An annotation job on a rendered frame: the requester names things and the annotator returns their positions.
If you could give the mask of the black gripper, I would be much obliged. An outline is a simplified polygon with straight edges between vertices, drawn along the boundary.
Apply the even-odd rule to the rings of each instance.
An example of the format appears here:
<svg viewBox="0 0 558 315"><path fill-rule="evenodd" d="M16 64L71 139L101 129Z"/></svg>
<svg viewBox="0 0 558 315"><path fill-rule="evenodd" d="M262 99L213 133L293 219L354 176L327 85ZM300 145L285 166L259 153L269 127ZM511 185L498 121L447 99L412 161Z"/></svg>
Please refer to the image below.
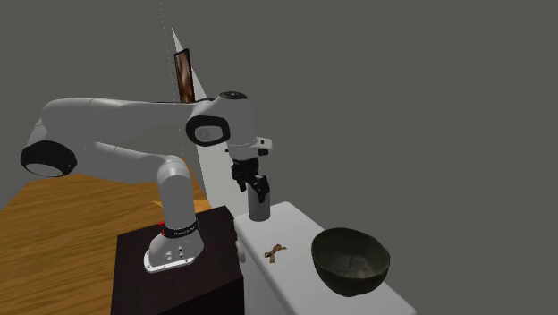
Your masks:
<svg viewBox="0 0 558 315"><path fill-rule="evenodd" d="M263 203L270 192L269 181L265 175L259 175L259 161L257 157L232 161L232 178L239 185L240 192L247 190L247 183L257 194L258 202Z"/></svg>

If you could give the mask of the grey cylindrical cup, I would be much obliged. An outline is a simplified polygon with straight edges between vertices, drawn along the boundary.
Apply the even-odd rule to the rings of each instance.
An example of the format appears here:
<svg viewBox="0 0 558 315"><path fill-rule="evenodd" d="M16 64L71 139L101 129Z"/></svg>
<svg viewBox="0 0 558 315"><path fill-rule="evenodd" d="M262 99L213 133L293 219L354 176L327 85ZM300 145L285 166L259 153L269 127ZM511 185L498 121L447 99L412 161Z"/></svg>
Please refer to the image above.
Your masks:
<svg viewBox="0 0 558 315"><path fill-rule="evenodd" d="M264 199L260 200L256 190L250 185L247 186L248 196L248 214L249 219L255 222L263 222L270 218L270 193L264 195Z"/></svg>

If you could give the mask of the small tan ribbon bow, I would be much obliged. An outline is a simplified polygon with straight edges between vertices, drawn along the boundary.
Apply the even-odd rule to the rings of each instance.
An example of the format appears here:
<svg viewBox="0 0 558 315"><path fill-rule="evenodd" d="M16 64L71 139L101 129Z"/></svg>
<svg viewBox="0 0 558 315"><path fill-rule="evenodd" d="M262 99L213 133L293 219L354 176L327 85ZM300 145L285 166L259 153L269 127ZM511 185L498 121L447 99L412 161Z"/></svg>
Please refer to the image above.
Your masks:
<svg viewBox="0 0 558 315"><path fill-rule="evenodd" d="M276 244L275 246L272 247L270 251L267 251L264 254L264 257L269 259L270 263L276 263L276 259L275 259L276 253L284 250L286 250L286 247L282 246L281 244Z"/></svg>

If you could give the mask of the white chest of drawers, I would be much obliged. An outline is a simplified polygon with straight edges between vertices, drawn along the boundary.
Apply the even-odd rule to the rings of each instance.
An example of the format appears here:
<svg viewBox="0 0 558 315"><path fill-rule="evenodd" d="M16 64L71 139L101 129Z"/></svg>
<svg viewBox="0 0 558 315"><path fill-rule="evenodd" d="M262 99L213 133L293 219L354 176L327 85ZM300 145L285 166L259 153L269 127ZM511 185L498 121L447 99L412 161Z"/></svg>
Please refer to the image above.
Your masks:
<svg viewBox="0 0 558 315"><path fill-rule="evenodd" d="M233 220L243 258L247 315L418 315L388 284L373 292L343 297L319 278L311 257L311 242L323 228L290 202L271 207L271 216L254 222L248 214ZM264 257L276 244L286 247Z"/></svg>

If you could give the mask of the dark robot stand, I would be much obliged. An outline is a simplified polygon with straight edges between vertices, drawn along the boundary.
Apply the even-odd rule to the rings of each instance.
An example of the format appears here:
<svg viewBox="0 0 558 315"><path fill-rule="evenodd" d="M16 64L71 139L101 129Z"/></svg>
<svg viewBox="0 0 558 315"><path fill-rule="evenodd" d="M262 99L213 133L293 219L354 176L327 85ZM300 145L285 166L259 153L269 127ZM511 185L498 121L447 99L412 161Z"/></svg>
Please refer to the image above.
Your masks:
<svg viewBox="0 0 558 315"><path fill-rule="evenodd" d="M110 315L245 315L233 216L221 206L197 218L203 252L163 272L149 274L143 263L158 225L118 235Z"/></svg>

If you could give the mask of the dark round bowl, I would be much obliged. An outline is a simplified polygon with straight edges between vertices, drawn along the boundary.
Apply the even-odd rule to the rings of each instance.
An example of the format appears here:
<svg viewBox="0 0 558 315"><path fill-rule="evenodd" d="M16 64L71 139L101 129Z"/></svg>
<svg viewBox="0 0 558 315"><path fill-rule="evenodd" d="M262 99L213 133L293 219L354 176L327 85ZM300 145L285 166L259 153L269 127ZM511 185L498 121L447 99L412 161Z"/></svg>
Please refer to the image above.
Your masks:
<svg viewBox="0 0 558 315"><path fill-rule="evenodd" d="M311 242L314 268L322 282L344 297L367 294L384 281L389 251L375 237L348 227L325 229Z"/></svg>

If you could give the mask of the brown framed wall picture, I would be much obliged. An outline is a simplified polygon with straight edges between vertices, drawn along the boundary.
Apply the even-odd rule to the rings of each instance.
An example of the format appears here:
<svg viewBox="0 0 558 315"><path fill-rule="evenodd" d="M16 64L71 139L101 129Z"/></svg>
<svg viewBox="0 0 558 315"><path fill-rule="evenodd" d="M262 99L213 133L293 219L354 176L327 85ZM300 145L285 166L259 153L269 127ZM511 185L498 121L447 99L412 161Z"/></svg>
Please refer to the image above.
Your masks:
<svg viewBox="0 0 558 315"><path fill-rule="evenodd" d="M190 50L183 50L173 55L179 98L182 103L195 102L195 90L190 65Z"/></svg>

